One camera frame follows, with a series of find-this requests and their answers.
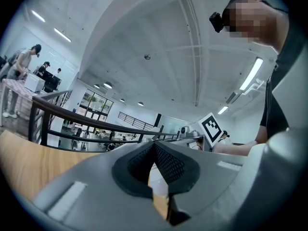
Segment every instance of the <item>railing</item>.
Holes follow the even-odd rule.
[[[153,135],[155,137],[163,136],[164,139],[166,136],[169,136],[170,137],[169,139],[174,139],[178,137],[177,134],[158,133],[147,130],[139,130],[134,128],[126,128],[118,125],[113,125],[110,123],[94,120],[86,116],[68,111],[64,109],[63,106],[69,99],[70,94],[71,91],[64,91],[56,93],[53,92],[44,95],[37,95],[33,97],[32,99],[33,104],[31,107],[30,121],[29,121],[29,135],[28,135],[28,139],[30,141],[35,143],[40,143],[41,145],[44,146],[65,150],[63,148],[48,145],[47,144],[48,134],[83,142],[116,143],[116,144],[140,143],[142,142],[144,135]],[[114,132],[140,134],[140,136],[138,140],[133,140],[133,141],[98,140],[98,139],[77,137],[74,135],[69,135],[52,130],[51,123],[55,117],[63,118],[65,120],[82,124],[88,127],[105,129]]]
[[[141,129],[141,130],[146,130],[146,131],[149,131],[151,130],[152,128],[154,128],[153,125],[149,124],[149,123],[146,123],[146,122],[143,122],[143,121],[140,121],[136,118],[133,118],[123,112],[120,112],[119,115],[118,115],[118,118],[131,124],[133,127],[136,127],[138,129]]]

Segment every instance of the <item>checkered tablecloth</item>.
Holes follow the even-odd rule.
[[[32,97],[37,95],[37,93],[30,91],[25,85],[25,81],[23,80],[14,80],[14,79],[4,79],[4,84],[7,88],[13,90],[18,95],[22,96],[23,98],[32,101]]]

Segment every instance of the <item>wooden tabletop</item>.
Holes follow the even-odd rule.
[[[0,135],[0,166],[3,174],[10,187],[30,201],[56,177],[82,160],[95,155],[98,153],[45,147],[7,130]],[[168,199],[153,194],[153,204],[166,218]]]

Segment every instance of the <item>white ceiling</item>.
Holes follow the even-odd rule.
[[[228,1],[172,0],[152,11],[149,8],[146,14],[135,14],[133,21],[121,21],[122,29],[110,30],[110,40],[96,46],[97,54],[89,59],[81,80],[91,86],[109,81],[114,98],[127,102],[138,99],[146,106],[150,99],[157,103],[174,99],[177,105],[217,112],[239,89],[257,56],[264,63],[255,79],[266,80],[276,59],[271,48],[214,31],[208,18],[215,11],[222,13]],[[68,47],[82,55],[106,2],[30,0],[26,5],[48,19],[46,26],[64,31],[72,40]],[[151,59],[145,60],[145,54]],[[230,105],[226,114],[238,114],[241,109]]]

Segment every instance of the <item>man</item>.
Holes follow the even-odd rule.
[[[226,130],[223,131],[222,136],[220,137],[220,140],[218,141],[218,143],[220,144],[226,144],[225,139],[227,138],[228,133]]]
[[[288,128],[272,91],[294,64],[306,37],[288,13],[272,8],[264,0],[230,0],[222,21],[230,32],[240,32],[242,38],[272,47],[278,55],[267,81],[264,113],[255,140],[241,146],[217,143],[214,147],[216,153],[248,155],[254,145],[266,143],[271,136]]]
[[[61,72],[61,69],[58,68],[57,71],[54,71],[53,75],[56,76],[56,77],[58,77],[58,74],[59,74],[60,72]]]
[[[19,80],[20,77],[23,76],[25,73],[26,69],[28,68],[30,62],[31,62],[31,57],[36,55],[39,57],[39,52],[42,49],[40,44],[37,44],[33,46],[29,50],[24,50],[20,53],[20,55],[17,58],[17,61],[14,63],[14,65],[10,68],[7,79],[15,79]],[[10,109],[7,110],[8,107],[8,95],[9,95],[9,89],[6,88],[4,90],[3,94],[3,109],[6,110],[3,112],[4,117],[12,117],[12,118],[17,118],[17,114],[15,114],[15,106],[16,102],[18,99],[18,94],[16,92],[12,92],[12,100],[11,100],[11,106]]]
[[[50,66],[49,62],[44,62],[44,64],[38,69],[37,76],[42,78],[44,75],[44,72],[46,71],[46,68]]]

